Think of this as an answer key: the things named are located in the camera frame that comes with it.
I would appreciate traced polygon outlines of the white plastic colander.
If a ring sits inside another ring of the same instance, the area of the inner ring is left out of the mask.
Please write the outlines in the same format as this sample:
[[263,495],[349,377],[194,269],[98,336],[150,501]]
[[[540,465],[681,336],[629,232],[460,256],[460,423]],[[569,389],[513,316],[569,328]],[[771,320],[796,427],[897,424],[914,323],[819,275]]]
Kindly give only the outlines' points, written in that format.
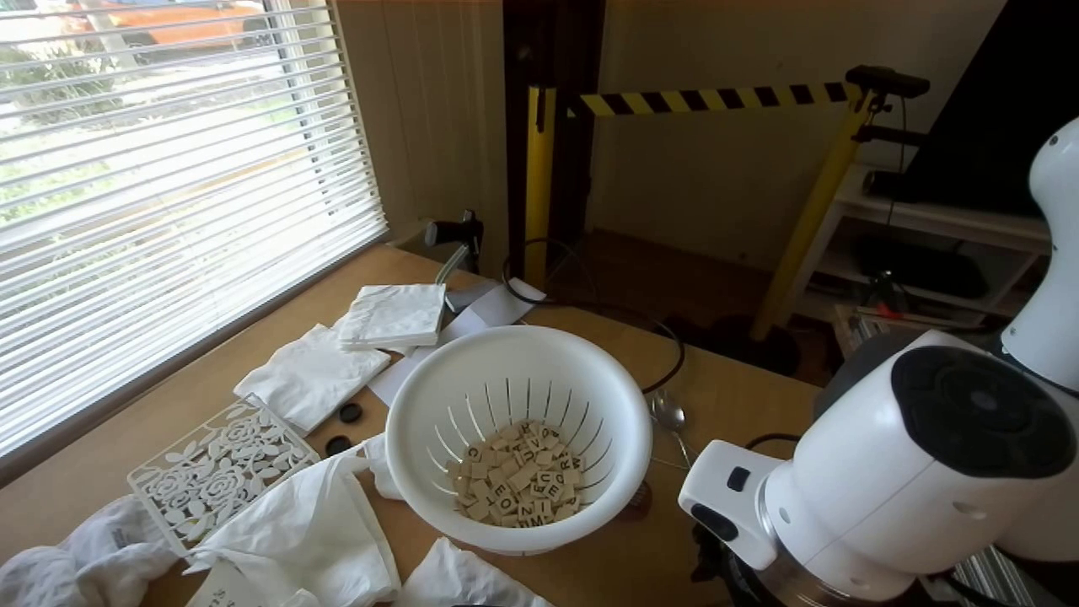
[[406,377],[385,463],[441,535],[533,558],[598,534],[633,499],[650,417],[605,347],[553,328],[495,328],[440,347]]

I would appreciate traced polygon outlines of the white folded cloth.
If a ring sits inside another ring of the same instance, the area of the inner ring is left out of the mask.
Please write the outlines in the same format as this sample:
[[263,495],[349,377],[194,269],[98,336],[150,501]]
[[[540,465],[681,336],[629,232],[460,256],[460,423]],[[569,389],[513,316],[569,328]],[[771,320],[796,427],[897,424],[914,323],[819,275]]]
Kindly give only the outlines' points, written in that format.
[[367,347],[435,347],[441,328],[441,282],[375,282],[361,286],[335,336],[349,352]]

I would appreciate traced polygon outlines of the white paper sheet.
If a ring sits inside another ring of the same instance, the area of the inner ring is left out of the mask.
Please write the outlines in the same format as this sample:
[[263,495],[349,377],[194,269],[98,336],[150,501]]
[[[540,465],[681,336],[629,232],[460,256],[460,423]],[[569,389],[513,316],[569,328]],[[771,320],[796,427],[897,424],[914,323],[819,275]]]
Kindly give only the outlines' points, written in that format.
[[453,315],[448,315],[448,323],[440,329],[440,342],[433,347],[409,352],[403,362],[396,362],[387,370],[380,370],[370,381],[370,396],[380,406],[393,406],[399,397],[403,386],[409,381],[409,373],[430,355],[435,355],[448,342],[471,336],[489,328],[511,328],[511,323],[523,320],[542,300],[545,300],[545,295],[527,281],[505,281],[505,282],[486,281],[478,286],[468,286],[466,295],[453,295],[448,298]]

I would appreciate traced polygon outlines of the silver metal spoon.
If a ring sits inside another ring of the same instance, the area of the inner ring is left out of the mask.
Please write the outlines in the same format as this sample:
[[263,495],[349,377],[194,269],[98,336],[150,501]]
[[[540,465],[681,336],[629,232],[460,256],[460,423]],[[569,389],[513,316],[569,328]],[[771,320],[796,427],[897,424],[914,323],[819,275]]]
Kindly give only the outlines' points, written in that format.
[[693,463],[693,449],[684,441],[687,416],[677,406],[670,406],[663,396],[650,397],[650,411],[654,411],[654,423],[670,434],[681,463]]

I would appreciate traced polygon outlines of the white crumpled cloth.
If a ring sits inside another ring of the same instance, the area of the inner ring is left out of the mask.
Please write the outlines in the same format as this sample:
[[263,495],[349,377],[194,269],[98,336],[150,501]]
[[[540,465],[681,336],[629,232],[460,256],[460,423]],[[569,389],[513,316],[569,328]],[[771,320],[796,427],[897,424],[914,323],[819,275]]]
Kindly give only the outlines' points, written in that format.
[[267,407],[300,434],[326,423],[387,363],[380,352],[344,352],[325,323],[284,344],[267,363],[252,369],[232,396]]

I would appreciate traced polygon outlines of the yellow black striped barrier belt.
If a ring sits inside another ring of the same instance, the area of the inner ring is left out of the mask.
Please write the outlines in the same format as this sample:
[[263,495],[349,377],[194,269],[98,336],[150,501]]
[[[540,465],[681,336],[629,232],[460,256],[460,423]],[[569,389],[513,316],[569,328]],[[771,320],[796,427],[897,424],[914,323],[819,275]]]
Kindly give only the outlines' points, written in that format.
[[576,96],[575,116],[590,117],[644,117],[644,116],[715,116],[756,107],[810,107],[851,106],[860,99],[858,85],[739,85],[739,89],[681,89],[681,90],[590,90]]

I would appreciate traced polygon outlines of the white shelf unit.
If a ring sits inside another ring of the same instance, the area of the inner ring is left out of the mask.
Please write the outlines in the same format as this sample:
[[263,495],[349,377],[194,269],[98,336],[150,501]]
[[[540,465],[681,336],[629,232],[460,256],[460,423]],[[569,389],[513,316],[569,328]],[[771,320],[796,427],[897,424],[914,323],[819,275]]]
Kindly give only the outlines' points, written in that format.
[[1033,298],[1047,262],[1041,218],[897,202],[852,166],[799,269],[796,316],[834,328],[851,355],[888,329],[996,333]]

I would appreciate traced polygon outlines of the window blinds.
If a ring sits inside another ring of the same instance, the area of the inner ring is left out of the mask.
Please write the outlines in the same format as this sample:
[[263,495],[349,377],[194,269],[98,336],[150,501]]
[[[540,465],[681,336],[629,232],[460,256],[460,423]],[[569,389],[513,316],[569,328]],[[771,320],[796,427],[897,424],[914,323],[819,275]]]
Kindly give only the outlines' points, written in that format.
[[0,0],[0,458],[380,241],[335,0]]

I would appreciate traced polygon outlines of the yellow barrier post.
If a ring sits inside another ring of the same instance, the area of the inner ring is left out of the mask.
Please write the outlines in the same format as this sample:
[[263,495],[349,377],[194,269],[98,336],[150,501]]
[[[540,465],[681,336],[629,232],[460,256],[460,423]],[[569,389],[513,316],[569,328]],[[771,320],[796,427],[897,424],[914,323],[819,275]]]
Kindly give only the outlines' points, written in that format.
[[784,316],[794,308],[794,298],[799,295],[803,260],[810,256],[815,232],[822,218],[830,215],[830,202],[848,175],[848,166],[858,160],[858,136],[874,117],[874,107],[879,106],[878,90],[860,90],[851,100],[851,111],[815,173],[815,182],[799,209],[799,218],[784,247],[778,268],[770,281],[767,300],[752,320],[750,336],[767,342]]

